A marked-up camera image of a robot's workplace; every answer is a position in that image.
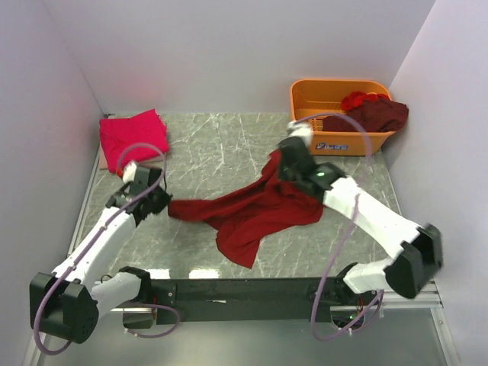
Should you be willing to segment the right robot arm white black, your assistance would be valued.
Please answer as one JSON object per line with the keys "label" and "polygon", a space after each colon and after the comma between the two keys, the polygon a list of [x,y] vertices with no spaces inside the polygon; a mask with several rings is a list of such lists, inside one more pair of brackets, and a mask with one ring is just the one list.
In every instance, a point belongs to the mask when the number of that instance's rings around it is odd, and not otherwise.
{"label": "right robot arm white black", "polygon": [[337,300],[351,304],[362,293],[386,289],[406,299],[415,298],[443,266],[439,229],[432,224],[420,226],[395,213],[332,163],[316,163],[298,136],[282,140],[278,148],[281,180],[353,220],[387,254],[384,260],[345,269],[334,287]]}

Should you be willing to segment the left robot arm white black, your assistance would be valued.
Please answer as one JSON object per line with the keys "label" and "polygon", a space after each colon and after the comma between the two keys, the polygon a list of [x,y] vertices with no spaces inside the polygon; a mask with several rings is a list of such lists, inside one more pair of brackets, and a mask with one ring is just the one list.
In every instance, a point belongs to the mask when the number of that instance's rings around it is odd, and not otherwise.
{"label": "left robot arm white black", "polygon": [[99,319],[122,303],[141,307],[153,302],[146,270],[124,267],[112,278],[99,281],[102,268],[136,228],[147,217],[160,214],[172,199],[161,168],[130,163],[123,182],[72,254],[49,274],[39,272],[31,280],[30,326],[39,348],[43,347],[41,333],[81,344]]}

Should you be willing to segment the red t shirt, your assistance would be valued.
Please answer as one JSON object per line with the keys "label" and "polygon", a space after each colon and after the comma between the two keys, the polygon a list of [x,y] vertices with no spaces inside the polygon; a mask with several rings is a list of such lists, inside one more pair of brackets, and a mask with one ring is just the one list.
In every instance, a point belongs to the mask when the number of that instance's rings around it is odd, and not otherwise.
{"label": "red t shirt", "polygon": [[292,226],[316,223],[323,205],[288,181],[278,178],[281,154],[276,149],[250,185],[213,200],[173,200],[168,215],[203,222],[217,231],[218,250],[231,262],[251,268],[262,238]]}

